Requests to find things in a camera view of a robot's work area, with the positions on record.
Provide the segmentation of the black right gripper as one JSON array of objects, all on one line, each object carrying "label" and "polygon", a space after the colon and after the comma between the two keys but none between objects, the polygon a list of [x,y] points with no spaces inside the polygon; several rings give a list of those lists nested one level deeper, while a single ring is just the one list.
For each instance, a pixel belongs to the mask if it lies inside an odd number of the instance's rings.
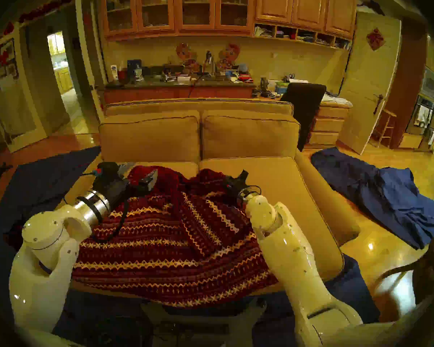
[{"label": "black right gripper", "polygon": [[225,189],[237,205],[244,205],[248,199],[261,194],[261,188],[257,185],[249,185],[246,183],[248,171],[243,170],[237,177],[225,175]]}]

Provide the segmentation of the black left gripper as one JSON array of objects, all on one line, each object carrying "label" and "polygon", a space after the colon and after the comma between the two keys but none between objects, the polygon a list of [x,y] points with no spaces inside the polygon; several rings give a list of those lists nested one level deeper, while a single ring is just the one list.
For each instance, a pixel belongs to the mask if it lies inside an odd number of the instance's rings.
[{"label": "black left gripper", "polygon": [[[135,166],[135,162],[123,163],[118,166],[117,174],[125,174]],[[137,183],[119,175],[104,173],[95,178],[93,190],[100,196],[107,210],[114,210],[120,203],[131,197],[142,197],[150,193],[158,178],[157,169],[149,172]]]}]

